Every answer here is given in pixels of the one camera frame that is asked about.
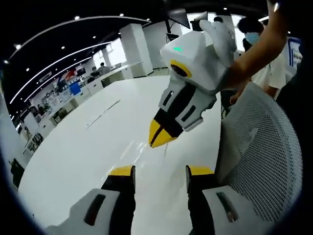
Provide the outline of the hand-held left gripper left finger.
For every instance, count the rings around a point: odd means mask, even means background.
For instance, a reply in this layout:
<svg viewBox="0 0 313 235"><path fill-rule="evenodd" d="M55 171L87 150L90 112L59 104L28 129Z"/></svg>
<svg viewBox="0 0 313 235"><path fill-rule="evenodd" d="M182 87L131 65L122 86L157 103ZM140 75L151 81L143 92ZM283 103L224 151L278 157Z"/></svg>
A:
<svg viewBox="0 0 313 235"><path fill-rule="evenodd" d="M110 172L101 188L94 188L69 210L69 217L48 226L47 235L130 235L135 211L135 166Z"/></svg>

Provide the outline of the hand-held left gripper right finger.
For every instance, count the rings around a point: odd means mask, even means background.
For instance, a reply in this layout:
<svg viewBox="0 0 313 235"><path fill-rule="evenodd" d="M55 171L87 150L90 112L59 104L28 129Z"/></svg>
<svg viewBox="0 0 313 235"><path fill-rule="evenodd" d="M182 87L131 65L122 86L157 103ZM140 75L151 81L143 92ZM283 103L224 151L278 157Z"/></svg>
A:
<svg viewBox="0 0 313 235"><path fill-rule="evenodd" d="M208 167L186 166L193 235L247 235L248 200L229 186L217 186Z"/></svg>

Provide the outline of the person's right hand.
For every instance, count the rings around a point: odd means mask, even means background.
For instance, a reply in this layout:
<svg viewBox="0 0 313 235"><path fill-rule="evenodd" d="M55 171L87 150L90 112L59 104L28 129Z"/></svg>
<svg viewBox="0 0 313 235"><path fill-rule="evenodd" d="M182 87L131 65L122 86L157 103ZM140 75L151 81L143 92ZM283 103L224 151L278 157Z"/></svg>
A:
<svg viewBox="0 0 313 235"><path fill-rule="evenodd" d="M215 53L221 63L229 68L234 61L234 52L237 50L233 32L225 23L209 22L207 20L200 21L201 29L208 33L212 39Z"/></svg>

